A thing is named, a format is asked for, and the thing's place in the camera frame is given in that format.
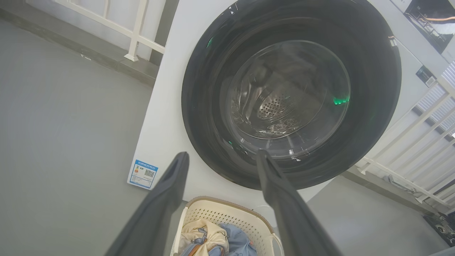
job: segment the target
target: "washing machine door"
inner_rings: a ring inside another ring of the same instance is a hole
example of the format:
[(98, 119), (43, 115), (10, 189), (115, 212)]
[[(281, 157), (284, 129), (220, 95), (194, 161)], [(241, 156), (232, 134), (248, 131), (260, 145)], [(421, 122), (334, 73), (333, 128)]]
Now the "washing machine door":
[(188, 62), (182, 113), (202, 159), (260, 189), (266, 149), (295, 188), (358, 162), (387, 127), (401, 70), (391, 30), (366, 0), (239, 0)]

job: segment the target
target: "railing post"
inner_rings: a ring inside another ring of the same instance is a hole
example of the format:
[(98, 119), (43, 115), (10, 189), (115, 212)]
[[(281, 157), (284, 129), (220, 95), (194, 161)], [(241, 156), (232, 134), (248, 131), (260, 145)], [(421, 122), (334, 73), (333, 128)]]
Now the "railing post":
[(136, 21), (134, 22), (133, 34), (131, 36), (130, 48), (125, 58), (131, 61), (138, 61), (136, 56), (137, 46), (139, 44), (139, 35), (142, 30), (142, 24), (144, 23), (145, 11), (147, 8), (148, 0), (139, 0), (139, 7), (137, 8)]

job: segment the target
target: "blue clothing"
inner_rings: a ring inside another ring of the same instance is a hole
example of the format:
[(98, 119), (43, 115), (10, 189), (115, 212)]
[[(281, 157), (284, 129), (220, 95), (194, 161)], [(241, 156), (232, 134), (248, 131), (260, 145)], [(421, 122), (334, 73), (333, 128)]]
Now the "blue clothing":
[(231, 224), (220, 224), (227, 232), (229, 253), (226, 256), (257, 256), (256, 248), (243, 230)]

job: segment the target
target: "sticker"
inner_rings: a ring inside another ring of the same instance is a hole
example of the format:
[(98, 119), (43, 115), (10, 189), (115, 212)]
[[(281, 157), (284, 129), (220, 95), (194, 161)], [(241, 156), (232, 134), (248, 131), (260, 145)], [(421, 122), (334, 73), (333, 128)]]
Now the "sticker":
[(131, 172), (130, 183), (149, 189), (152, 187), (157, 171), (158, 167), (136, 160)]
[(433, 73), (425, 66), (422, 66), (419, 71), (417, 71), (416, 75), (427, 85), (427, 87), (430, 87), (436, 81)]

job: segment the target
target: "energy label sticker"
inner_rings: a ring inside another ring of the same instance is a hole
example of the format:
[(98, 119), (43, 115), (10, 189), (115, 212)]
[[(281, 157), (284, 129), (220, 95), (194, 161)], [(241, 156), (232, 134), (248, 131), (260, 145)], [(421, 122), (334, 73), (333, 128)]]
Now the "energy label sticker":
[(158, 167), (136, 160), (130, 176), (130, 183), (150, 189)]

